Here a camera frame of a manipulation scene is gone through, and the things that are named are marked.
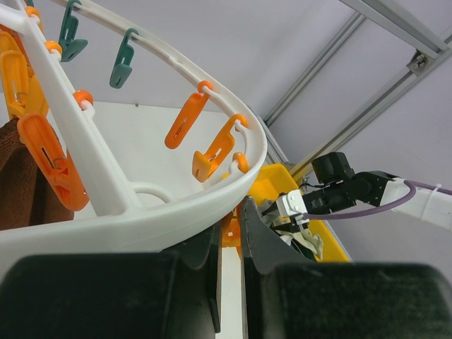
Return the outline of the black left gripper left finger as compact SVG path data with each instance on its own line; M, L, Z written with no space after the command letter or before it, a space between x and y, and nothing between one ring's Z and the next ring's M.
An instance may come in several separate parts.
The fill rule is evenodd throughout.
M221 226L159 253L22 258L1 281L2 338L214 338Z

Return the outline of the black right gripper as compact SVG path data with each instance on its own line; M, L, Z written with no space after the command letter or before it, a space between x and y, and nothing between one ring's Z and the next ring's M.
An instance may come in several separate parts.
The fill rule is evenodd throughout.
M339 189L327 188L303 195L303 201L310 215L325 215L339 211Z

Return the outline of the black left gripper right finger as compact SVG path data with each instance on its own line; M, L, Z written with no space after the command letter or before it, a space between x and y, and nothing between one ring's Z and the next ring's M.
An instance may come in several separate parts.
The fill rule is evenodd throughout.
M245 338L450 338L451 284L421 263L317 263L241 203Z

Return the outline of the white round clip hanger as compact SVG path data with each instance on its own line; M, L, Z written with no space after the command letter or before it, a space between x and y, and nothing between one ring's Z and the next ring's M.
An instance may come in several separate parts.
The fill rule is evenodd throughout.
M75 90L61 66L57 44L45 39L32 8L19 1L1 5L1 23L17 32L49 104L61 147L67 150L89 197L93 215L72 221L4 230L1 260L50 253L160 251L223 219L248 194L266 159L267 139L257 116L224 85L177 49L140 30L138 43L192 85L209 81L209 100L225 115L202 118L182 144L164 138L175 120L154 115L99 114L89 92ZM230 154L205 182L192 175L194 153L205 153L234 114L243 115L231 134Z

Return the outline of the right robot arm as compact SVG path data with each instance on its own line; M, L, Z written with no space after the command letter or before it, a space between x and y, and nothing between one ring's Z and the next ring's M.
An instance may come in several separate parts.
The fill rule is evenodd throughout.
M451 190L382 171L356 173L342 152L314 159L316 189L303 195L303 219L346 220L389 210L451 230Z

